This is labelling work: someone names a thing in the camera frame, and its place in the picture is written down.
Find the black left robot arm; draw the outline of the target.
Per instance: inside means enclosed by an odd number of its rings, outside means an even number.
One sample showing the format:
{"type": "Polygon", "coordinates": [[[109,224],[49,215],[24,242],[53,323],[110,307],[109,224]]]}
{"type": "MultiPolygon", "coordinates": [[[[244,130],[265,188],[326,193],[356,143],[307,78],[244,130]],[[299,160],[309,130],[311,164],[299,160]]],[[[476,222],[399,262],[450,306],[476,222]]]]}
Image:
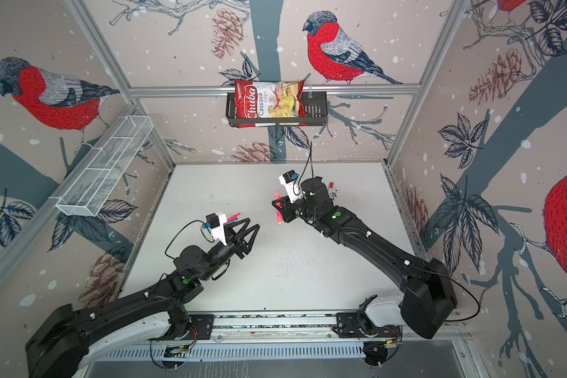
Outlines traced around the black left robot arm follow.
{"type": "Polygon", "coordinates": [[[55,309],[25,344],[28,375],[71,377],[112,350],[141,340],[171,340],[195,332],[185,306],[204,281],[221,277],[233,256],[244,258],[260,229],[244,218],[221,226],[223,239],[209,251],[192,245],[173,260],[175,269],[153,285],[107,304],[55,309]]]}

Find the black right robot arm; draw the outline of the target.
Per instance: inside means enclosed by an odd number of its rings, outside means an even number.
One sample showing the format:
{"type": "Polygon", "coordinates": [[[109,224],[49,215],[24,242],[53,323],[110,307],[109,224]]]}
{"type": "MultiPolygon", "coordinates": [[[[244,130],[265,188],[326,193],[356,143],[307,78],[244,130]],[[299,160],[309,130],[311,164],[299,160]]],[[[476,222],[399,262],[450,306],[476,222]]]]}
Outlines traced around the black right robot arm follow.
{"type": "Polygon", "coordinates": [[[291,170],[279,181],[287,194],[272,205],[283,222],[301,219],[378,268],[403,293],[399,305],[403,321],[417,335],[431,340],[458,304],[444,263],[436,258],[425,261],[379,236],[349,209],[335,205],[319,176],[301,181],[291,170]]]}

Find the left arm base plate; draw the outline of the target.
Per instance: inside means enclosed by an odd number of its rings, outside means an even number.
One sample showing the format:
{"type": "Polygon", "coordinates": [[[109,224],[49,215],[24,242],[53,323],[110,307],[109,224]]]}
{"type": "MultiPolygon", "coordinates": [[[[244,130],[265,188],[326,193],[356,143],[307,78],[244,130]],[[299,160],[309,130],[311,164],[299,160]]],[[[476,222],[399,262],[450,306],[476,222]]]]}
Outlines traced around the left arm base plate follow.
{"type": "Polygon", "coordinates": [[[215,316],[208,313],[188,313],[185,318],[178,319],[173,323],[169,321],[169,327],[163,335],[151,338],[152,341],[203,341],[209,340],[215,316]]]}

